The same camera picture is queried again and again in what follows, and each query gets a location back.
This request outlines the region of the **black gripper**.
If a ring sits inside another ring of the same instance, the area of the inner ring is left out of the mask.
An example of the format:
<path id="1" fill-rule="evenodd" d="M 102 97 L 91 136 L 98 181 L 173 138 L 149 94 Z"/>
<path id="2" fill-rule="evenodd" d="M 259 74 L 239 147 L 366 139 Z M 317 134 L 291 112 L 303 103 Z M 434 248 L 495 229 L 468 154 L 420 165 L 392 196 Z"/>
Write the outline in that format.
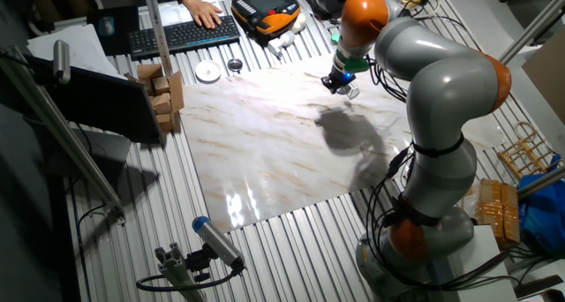
<path id="1" fill-rule="evenodd" d="M 331 93 L 346 94 L 347 90 L 345 86 L 349 85 L 355 78 L 354 73 L 341 72 L 333 67 L 328 76 L 321 78 L 321 82 Z"/>

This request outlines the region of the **person's bare hand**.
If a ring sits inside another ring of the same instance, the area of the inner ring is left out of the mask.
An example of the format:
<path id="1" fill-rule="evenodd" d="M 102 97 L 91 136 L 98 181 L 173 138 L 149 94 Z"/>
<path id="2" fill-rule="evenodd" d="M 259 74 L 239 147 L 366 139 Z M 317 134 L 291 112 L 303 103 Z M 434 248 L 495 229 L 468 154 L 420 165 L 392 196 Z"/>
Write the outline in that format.
<path id="1" fill-rule="evenodd" d="M 222 11 L 213 4 L 202 0 L 182 0 L 182 4 L 189 10 L 198 26 L 215 29 L 221 25 L 219 13 Z"/>

